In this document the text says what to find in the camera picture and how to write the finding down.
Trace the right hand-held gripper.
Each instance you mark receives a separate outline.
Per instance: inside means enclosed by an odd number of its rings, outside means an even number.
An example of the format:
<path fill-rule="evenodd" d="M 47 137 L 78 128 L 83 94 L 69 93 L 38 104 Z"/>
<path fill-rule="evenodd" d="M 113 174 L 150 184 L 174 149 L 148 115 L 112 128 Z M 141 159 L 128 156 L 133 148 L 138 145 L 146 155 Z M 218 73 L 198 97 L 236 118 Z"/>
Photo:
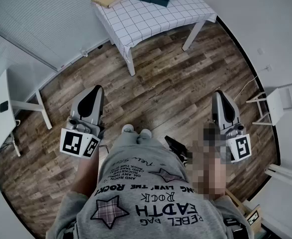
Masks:
<path fill-rule="evenodd" d="M 225 137 L 226 158 L 231 163 L 242 161 L 251 156 L 250 135 L 240 122 L 236 103 L 225 92 L 217 90 L 212 95 L 212 119 Z"/>

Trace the person's right forearm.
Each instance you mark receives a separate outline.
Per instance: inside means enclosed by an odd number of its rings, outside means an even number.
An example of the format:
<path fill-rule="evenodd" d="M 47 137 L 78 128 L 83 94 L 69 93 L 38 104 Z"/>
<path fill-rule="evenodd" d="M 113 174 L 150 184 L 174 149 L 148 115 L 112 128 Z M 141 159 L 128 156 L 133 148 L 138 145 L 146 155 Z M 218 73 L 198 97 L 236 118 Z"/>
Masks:
<path fill-rule="evenodd" d="M 192 155 L 186 166 L 187 175 L 197 192 L 214 201 L 225 195 L 226 189 L 226 153 L 221 147 L 194 142 L 190 147 Z"/>

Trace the wooden rack with tag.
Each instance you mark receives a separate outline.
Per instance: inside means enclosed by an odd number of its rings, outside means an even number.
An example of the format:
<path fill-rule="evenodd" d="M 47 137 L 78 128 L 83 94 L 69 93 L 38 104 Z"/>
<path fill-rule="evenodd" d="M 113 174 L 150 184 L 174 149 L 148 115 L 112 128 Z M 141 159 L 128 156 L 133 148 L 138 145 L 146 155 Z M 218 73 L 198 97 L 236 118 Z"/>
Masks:
<path fill-rule="evenodd" d="M 249 209 L 248 207 L 244 206 L 243 203 L 240 200 L 238 200 L 228 189 L 225 189 L 225 193 L 237 205 L 238 209 L 251 226 L 251 229 L 254 232 L 254 234 L 258 233 L 262 225 L 261 206 L 257 205 L 254 209 Z"/>

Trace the grey printed sweatshirt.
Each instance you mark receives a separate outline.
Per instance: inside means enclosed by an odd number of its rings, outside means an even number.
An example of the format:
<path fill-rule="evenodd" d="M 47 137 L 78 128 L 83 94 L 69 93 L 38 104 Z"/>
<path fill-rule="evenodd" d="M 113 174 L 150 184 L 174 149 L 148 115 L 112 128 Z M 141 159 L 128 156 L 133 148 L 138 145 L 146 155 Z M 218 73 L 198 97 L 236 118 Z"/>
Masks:
<path fill-rule="evenodd" d="M 65 194 L 46 239 L 254 239 L 231 198 L 211 201 L 180 159 L 135 131 L 118 137 L 88 198 Z"/>

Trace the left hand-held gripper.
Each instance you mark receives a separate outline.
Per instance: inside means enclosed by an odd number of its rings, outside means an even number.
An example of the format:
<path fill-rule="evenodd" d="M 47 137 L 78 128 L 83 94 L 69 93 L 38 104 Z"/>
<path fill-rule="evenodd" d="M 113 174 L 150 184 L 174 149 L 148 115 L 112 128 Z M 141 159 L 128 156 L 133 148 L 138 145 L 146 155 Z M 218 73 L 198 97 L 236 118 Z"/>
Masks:
<path fill-rule="evenodd" d="M 94 156 L 105 130 L 99 125 L 103 103 L 104 90 L 101 85 L 85 89 L 75 96 L 71 117 L 67 118 L 65 127 L 61 129 L 61 153 L 84 159 Z"/>

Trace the white grid tablecloth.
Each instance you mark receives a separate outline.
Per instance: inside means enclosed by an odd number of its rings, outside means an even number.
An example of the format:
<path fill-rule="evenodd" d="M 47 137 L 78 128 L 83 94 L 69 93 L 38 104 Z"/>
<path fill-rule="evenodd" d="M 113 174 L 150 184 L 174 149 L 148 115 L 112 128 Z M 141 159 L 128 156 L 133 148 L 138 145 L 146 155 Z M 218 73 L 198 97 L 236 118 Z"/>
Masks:
<path fill-rule="evenodd" d="M 197 23 L 216 21 L 215 11 L 203 0 L 170 0 L 166 7 L 140 0 L 122 0 L 111 8 L 93 8 L 120 54 L 158 33 Z"/>

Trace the white table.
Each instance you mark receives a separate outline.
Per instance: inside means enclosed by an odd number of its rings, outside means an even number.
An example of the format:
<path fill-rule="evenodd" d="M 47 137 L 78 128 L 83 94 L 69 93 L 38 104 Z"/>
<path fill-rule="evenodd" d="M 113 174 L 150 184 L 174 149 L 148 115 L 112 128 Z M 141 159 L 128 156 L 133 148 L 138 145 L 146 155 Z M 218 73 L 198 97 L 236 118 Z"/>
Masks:
<path fill-rule="evenodd" d="M 193 43 L 194 39 L 196 38 L 197 34 L 200 32 L 201 28 L 203 27 L 203 25 L 205 24 L 205 20 L 202 20 L 202 21 L 199 21 L 197 22 L 192 31 L 190 32 L 188 38 L 186 39 L 183 47 L 182 47 L 182 50 L 183 51 L 187 51 L 190 47 L 190 45 Z M 133 58 L 132 58 L 132 53 L 131 53 L 131 50 L 128 49 L 127 52 L 124 52 L 124 55 L 123 55 L 123 58 L 127 64 L 127 68 L 128 68 L 128 71 L 129 71 L 129 74 L 131 76 L 134 76 L 136 73 L 135 73 L 135 68 L 134 68 L 134 64 L 133 64 Z"/>

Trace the white stool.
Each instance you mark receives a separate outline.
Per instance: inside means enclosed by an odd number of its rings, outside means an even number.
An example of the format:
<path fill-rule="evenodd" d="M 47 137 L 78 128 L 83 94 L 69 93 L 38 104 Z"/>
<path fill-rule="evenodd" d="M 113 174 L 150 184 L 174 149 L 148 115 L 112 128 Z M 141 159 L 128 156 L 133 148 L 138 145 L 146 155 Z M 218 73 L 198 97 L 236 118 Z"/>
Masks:
<path fill-rule="evenodd" d="M 292 112 L 292 83 L 275 88 L 269 94 L 260 92 L 246 102 L 258 106 L 260 118 L 252 124 L 275 126 L 285 113 Z"/>

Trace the black waist-mounted device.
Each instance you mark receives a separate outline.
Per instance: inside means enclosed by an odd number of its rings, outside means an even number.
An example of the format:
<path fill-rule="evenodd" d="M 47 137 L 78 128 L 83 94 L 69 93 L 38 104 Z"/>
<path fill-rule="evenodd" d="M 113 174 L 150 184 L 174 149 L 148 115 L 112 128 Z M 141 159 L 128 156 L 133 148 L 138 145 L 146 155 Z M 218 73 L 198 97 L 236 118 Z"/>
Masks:
<path fill-rule="evenodd" d="M 186 147 L 179 143 L 178 141 L 172 139 L 169 136 L 165 136 L 165 141 L 167 142 L 170 150 L 177 155 L 180 161 L 185 164 L 187 161 L 187 149 Z"/>

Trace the person's left forearm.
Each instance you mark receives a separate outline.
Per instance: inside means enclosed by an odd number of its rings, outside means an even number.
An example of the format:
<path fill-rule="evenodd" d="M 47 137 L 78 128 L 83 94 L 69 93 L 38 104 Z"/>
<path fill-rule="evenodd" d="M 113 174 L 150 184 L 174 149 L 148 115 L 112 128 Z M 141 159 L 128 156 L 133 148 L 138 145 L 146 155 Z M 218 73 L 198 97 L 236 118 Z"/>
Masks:
<path fill-rule="evenodd" d="M 98 166 L 99 156 L 97 153 L 91 159 L 81 158 L 71 191 L 89 198 L 97 187 Z"/>

